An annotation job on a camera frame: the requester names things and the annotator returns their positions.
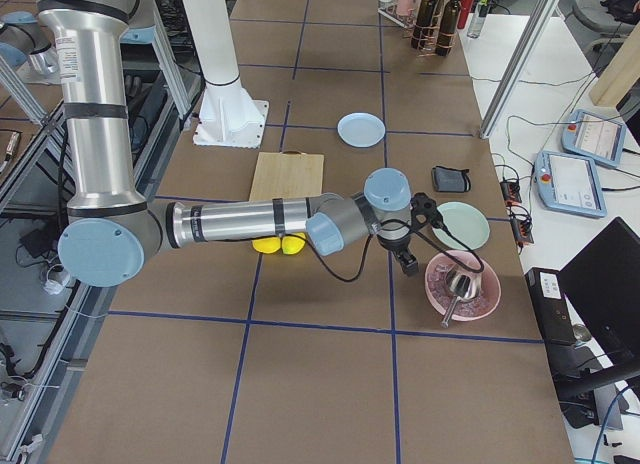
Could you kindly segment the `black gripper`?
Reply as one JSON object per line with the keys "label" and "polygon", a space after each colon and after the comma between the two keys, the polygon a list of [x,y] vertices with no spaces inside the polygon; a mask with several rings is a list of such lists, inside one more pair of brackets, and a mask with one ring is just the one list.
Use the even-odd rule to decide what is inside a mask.
{"label": "black gripper", "polygon": [[410,229],[401,223],[385,223],[377,234],[381,246],[392,252],[402,272],[406,276],[414,276],[418,273],[418,261],[410,252]]}

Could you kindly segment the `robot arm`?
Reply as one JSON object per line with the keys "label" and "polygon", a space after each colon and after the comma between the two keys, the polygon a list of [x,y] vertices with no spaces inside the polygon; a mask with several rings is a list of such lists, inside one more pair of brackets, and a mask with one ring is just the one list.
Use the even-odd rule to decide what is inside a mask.
{"label": "robot arm", "polygon": [[244,200],[250,160],[231,152],[260,145],[268,105],[242,86],[225,0],[182,0],[205,79],[195,148],[175,147],[154,200],[137,190],[121,40],[152,1],[37,0],[56,39],[75,172],[58,241],[64,268],[85,284],[112,287],[164,250],[304,233],[320,256],[377,239],[406,274],[415,273],[411,193],[399,170],[374,171],[351,197]]}

